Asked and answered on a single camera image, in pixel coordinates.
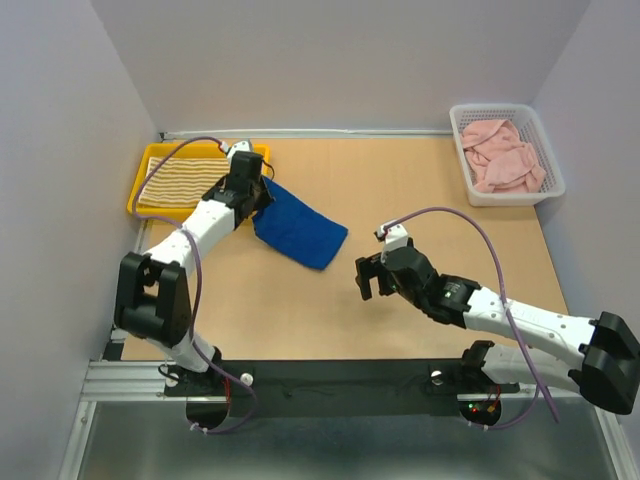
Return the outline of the blue towel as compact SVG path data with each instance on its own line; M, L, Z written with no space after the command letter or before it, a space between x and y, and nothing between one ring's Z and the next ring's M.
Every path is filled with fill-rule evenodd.
M273 180L266 178L265 183L273 202L253 217L257 238L304 267L325 270L341 249L348 229Z

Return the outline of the yellow striped towel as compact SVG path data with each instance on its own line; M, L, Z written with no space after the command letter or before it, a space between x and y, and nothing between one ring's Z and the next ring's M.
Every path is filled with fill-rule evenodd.
M138 204L192 208L230 170L224 158L170 158L148 181Z

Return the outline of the pink towel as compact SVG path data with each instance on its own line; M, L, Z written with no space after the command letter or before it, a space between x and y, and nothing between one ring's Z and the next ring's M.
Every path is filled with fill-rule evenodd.
M461 145L478 192L533 194L541 190L546 171L533 145L521 139L510 120L470 123L462 131Z

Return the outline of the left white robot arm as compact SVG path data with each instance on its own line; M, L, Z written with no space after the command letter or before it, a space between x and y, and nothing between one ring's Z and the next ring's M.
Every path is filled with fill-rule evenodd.
M119 266L114 323L146 340L188 370L199 393L215 392L222 377L221 353L195 332L202 290L202 259L273 197L262 175L263 156L237 151L230 171L198 202L193 213L158 245L128 253Z

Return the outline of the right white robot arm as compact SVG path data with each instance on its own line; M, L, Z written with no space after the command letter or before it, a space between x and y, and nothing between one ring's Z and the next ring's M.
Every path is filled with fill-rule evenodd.
M466 387L543 381L606 411L632 412L639 391L639 341L622 317L610 312L573 317L502 300L475 281L438 273L413 246L358 258L355 269L364 300L371 299L370 282L377 280L381 295L398 294L435 322L523 342L514 350L495 345L464 361L460 378Z

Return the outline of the yellow plastic tray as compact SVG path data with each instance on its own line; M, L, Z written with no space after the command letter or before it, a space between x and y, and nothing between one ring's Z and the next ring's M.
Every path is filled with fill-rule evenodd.
M146 147L127 202L128 212L182 222L201 197L230 171L227 157L215 143L194 142L172 155L149 177L175 147L174 143L152 143Z

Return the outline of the white plastic basket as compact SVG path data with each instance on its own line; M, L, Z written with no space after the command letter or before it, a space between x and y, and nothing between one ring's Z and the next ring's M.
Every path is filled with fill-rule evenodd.
M551 149L547 135L535 111L524 104L464 104L453 106L449 111L454 141L469 203L473 206L534 206L546 199L557 198L565 193L565 183L558 162ZM523 141L533 145L546 177L541 190L533 194L484 194L474 188L474 174L467 163L461 145L461 134L470 123L478 120L507 119L519 131Z

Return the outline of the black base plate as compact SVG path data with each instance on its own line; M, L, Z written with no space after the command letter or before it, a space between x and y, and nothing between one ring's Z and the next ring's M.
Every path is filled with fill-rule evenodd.
M457 416L459 396L516 393L461 359L226 360L223 369L253 378L250 388L213 372L169 366L168 398L184 399L194 420L433 415Z

